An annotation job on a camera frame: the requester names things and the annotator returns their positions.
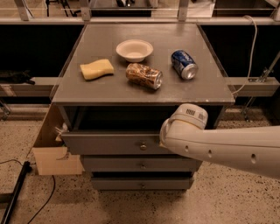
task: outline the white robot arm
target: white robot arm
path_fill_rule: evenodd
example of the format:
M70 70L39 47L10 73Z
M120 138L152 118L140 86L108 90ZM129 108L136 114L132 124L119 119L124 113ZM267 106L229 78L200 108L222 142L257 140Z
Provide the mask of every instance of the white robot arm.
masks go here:
M280 179L280 126L204 129L207 112L182 104L160 130L161 144L183 157Z

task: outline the black metal pole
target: black metal pole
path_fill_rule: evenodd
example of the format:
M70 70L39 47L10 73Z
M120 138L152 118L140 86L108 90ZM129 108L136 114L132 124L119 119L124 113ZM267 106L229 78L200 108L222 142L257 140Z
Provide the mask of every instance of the black metal pole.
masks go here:
M25 181L25 176L27 172L30 172L32 168L30 167L30 163L28 161L24 162L23 168L21 169L21 172L19 173L17 183L14 187L14 191L11 195L10 202L6 208L6 211L3 215L3 219L1 221L1 224L7 224L10 221L12 211L17 203L18 195L20 193L21 187Z

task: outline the top drawer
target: top drawer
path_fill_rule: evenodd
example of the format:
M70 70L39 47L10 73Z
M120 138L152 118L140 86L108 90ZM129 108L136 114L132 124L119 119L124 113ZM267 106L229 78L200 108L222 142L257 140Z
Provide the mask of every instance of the top drawer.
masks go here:
M147 155L172 154L159 146L158 133L67 132L62 138L72 154Z

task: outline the white cable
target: white cable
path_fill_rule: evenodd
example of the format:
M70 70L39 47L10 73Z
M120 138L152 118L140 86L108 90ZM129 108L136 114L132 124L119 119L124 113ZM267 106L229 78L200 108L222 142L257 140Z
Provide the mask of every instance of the white cable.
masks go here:
M246 85L246 83L247 83L247 81L248 81L248 78L249 78L250 73L251 73L252 60L253 60L253 52L254 52L254 49L255 49L255 42L256 42L256 34L257 34L256 22L255 22L255 20L254 20L251 16L244 16L244 17L247 18L247 19L249 19L249 20L251 20L251 21L253 22L254 27L255 27L255 36L254 36L254 40L253 40L253 44L252 44L252 48L251 48L251 54L250 54L250 61L249 61L249 66L248 66L247 80L244 82L244 84L243 84L239 89L237 89L236 91L234 91L234 92L232 93L233 95L234 95L234 94L237 94L239 91L241 91L241 90L245 87L245 85Z

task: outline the brown box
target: brown box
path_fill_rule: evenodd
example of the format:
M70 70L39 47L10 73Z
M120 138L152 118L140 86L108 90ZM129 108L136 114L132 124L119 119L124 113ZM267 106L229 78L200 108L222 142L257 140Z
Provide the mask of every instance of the brown box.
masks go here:
M32 148L39 175L75 175L83 172L80 155L71 155L62 142L56 141L56 128L61 128L62 124L60 111L52 104Z

